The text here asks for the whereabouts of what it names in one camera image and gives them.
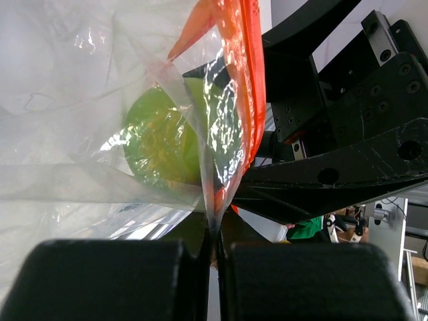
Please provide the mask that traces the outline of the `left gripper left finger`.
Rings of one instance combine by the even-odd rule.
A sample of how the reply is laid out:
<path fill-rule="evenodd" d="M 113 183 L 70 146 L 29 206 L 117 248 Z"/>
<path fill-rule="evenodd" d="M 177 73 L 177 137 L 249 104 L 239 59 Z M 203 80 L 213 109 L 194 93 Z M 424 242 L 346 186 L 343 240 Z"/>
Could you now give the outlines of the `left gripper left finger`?
<path fill-rule="evenodd" d="M 209 228 L 192 213 L 158 240 L 55 239 L 26 257 L 2 320 L 205 320 Z"/>

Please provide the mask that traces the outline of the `green apple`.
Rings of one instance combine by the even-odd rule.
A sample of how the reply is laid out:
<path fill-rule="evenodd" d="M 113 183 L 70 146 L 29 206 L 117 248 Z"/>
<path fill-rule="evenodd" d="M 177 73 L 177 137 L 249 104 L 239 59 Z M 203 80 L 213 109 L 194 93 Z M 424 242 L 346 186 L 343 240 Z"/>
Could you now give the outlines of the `green apple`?
<path fill-rule="evenodd" d="M 233 89 L 198 78 L 185 81 L 203 117 L 213 174 L 224 184 L 243 156 Z M 153 182 L 201 182 L 197 134 L 160 86 L 151 87 L 132 105 L 122 137 L 124 155 L 136 177 Z"/>

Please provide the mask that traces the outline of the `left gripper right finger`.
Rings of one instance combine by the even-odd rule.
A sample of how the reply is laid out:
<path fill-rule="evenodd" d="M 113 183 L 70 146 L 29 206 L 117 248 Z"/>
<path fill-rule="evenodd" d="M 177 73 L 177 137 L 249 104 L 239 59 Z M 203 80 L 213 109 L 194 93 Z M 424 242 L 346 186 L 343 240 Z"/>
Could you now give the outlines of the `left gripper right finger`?
<path fill-rule="evenodd" d="M 236 212 L 217 239 L 222 320 L 414 320 L 387 256 L 371 244 L 272 243 Z"/>

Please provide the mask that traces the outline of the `clear orange-zipper zip bag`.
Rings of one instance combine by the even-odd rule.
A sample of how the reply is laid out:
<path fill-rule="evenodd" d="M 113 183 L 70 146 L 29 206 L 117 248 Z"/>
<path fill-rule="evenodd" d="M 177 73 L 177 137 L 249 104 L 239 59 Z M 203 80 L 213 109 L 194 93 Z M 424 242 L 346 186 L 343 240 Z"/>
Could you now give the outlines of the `clear orange-zipper zip bag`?
<path fill-rule="evenodd" d="M 114 237 L 196 210 L 212 229 L 254 159 L 264 126 L 265 86 L 228 79 L 219 28 L 180 49 L 198 1 L 1 2 L 1 228 Z M 231 86 L 242 160 L 224 184 L 213 174 L 203 117 L 186 78 Z M 201 182 L 144 181 L 124 155 L 132 105 L 160 86 L 199 145 Z"/>

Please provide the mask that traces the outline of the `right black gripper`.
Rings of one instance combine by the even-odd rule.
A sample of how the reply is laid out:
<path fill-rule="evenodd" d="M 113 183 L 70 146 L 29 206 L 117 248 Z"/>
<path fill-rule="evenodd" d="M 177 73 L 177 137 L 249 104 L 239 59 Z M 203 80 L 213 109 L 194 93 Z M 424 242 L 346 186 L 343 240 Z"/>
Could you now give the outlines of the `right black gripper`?
<path fill-rule="evenodd" d="M 362 30 L 322 70 L 314 50 L 358 1 L 307 1 L 261 33 L 257 1 L 198 1 L 180 36 L 190 48 L 212 27 L 225 40 L 228 79 L 264 87 L 275 128 L 233 205 L 281 224 L 307 221 L 427 182 L 427 54 L 400 19 L 371 11 Z"/>

